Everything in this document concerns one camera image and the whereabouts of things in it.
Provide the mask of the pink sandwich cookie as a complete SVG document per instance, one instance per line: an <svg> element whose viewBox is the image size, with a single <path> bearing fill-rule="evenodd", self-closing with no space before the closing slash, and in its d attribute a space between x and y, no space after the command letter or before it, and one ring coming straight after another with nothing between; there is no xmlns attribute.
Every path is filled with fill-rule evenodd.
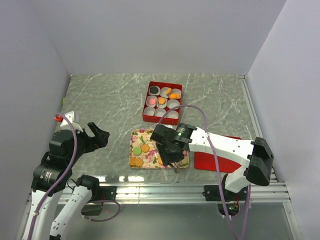
<svg viewBox="0 0 320 240"><path fill-rule="evenodd" d="M156 99L154 99L154 98L149 98L148 99L148 104L149 105L155 105L157 103L157 100Z"/></svg>

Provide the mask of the small orange flower cookie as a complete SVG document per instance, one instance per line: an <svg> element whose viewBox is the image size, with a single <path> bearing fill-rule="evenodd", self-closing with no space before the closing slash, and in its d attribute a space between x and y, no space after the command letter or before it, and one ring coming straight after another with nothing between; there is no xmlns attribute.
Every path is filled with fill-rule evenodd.
<svg viewBox="0 0 320 240"><path fill-rule="evenodd" d="M164 105L166 103L167 99L164 97L159 97L158 98L158 104L159 105Z"/></svg>

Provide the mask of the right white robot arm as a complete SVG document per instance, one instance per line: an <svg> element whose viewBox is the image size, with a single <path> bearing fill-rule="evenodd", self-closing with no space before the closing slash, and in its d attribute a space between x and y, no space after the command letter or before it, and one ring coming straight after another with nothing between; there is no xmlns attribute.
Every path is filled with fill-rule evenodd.
<svg viewBox="0 0 320 240"><path fill-rule="evenodd" d="M251 184L263 187L270 184L274 154L262 137L255 140L235 139L180 123L176 129L157 124L150 139L155 142L165 166L181 161L185 151L210 154L215 162L222 157L239 164L235 171L220 178L215 201L230 202Z"/></svg>

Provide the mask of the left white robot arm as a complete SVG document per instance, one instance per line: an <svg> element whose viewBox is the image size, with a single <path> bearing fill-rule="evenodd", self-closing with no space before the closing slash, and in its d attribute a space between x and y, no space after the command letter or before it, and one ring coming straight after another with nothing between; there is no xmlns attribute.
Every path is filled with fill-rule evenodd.
<svg viewBox="0 0 320 240"><path fill-rule="evenodd" d="M76 126L53 134L49 150L33 172L31 207L22 237L24 240L65 240L71 222L82 215L82 209L87 203L115 201L115 187L104 195L98 178L82 175L77 179L64 208L58 215L55 214L72 175L73 165L83 154L108 144L109 132L101 130L94 122L87 125L93 136L88 136L85 129Z"/></svg>

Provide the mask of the orange fish-shaped cookie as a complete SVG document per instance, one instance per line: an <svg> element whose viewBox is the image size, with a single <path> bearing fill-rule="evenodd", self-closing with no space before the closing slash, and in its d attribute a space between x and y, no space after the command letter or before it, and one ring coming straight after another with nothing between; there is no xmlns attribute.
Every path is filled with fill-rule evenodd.
<svg viewBox="0 0 320 240"><path fill-rule="evenodd" d="M170 99L180 99L180 95L178 93L172 93L169 96Z"/></svg>

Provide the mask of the metal tongs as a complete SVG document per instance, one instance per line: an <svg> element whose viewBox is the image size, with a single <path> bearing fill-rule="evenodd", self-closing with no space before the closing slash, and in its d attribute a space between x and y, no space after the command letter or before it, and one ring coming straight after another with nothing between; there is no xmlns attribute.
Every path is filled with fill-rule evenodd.
<svg viewBox="0 0 320 240"><path fill-rule="evenodd" d="M174 172L176 174L178 174L180 172L180 166L181 166L181 162L171 162L169 163L169 166L174 170Z"/></svg>

